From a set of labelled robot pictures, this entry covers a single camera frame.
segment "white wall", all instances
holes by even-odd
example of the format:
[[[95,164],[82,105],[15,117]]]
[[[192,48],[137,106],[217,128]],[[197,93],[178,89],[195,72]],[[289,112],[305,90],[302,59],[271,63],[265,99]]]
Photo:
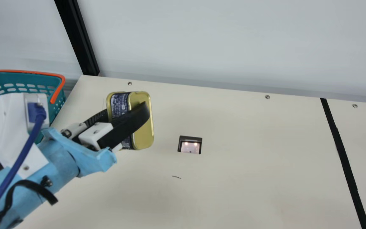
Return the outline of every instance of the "white wall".
[[[106,76],[366,96],[366,0],[79,4]]]
[[[53,0],[0,0],[0,69],[80,77],[80,66]]]

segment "black metal frame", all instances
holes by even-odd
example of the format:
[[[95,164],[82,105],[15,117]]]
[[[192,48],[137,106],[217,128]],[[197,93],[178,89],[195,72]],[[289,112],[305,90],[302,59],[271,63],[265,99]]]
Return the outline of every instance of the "black metal frame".
[[[69,36],[81,71],[87,75],[98,75],[96,56],[93,52],[77,0],[55,0],[57,10]]]

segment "blue connector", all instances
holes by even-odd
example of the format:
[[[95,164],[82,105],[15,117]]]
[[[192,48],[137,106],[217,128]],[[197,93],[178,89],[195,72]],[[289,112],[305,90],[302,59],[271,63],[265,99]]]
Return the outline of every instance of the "blue connector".
[[[29,122],[35,123],[36,117],[38,115],[44,115],[44,119],[46,118],[46,111],[43,108],[43,104],[41,103],[28,103],[28,115]]]

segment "black tape line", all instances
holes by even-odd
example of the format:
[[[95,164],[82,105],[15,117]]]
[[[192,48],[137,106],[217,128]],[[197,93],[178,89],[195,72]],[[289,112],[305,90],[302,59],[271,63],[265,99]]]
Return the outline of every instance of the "black tape line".
[[[338,151],[338,156],[340,157],[342,169],[344,171],[344,176],[345,179],[347,180],[348,188],[350,189],[351,198],[353,199],[358,219],[360,220],[362,229],[366,229],[366,214],[363,209],[360,195],[358,194],[356,180],[354,179],[353,171],[351,169],[350,162],[347,157],[347,152],[345,151],[344,148],[344,144],[342,143],[340,132],[338,132],[336,123],[334,122],[333,115],[331,114],[330,106],[327,103],[327,100],[323,98],[320,98],[320,100],[321,104],[323,105],[324,113],[326,114],[327,117],[327,122],[329,123],[331,134],[333,135],[334,143]]]

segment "black cable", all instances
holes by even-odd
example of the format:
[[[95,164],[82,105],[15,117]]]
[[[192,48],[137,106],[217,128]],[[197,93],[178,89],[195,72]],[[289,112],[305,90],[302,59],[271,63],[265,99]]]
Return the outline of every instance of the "black cable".
[[[14,185],[12,185],[9,188],[8,192],[6,193],[5,206],[4,206],[4,209],[2,211],[0,211],[0,220],[2,220],[2,218],[6,215],[6,213],[12,207],[13,191],[15,190],[16,186],[23,186],[27,189],[30,189],[30,190],[40,194],[51,205],[54,205],[55,203],[58,202],[57,198],[49,190],[47,190],[45,187],[43,187],[42,185],[40,185],[38,183],[35,183],[33,181],[21,180],[21,181],[16,182]]]
[[[347,180],[348,188],[350,189],[354,207],[356,208],[358,220],[360,221],[362,229],[366,229],[366,214],[363,209],[360,195],[358,194],[356,180],[354,179],[353,171],[351,169],[350,162],[348,161],[347,152],[345,151],[344,144],[342,143],[340,132],[338,132],[327,100],[323,98],[320,98],[320,100],[321,104],[323,105],[324,113],[326,114],[331,133],[333,135],[335,147],[338,151],[338,156],[340,157],[342,169],[344,171],[345,179]]]

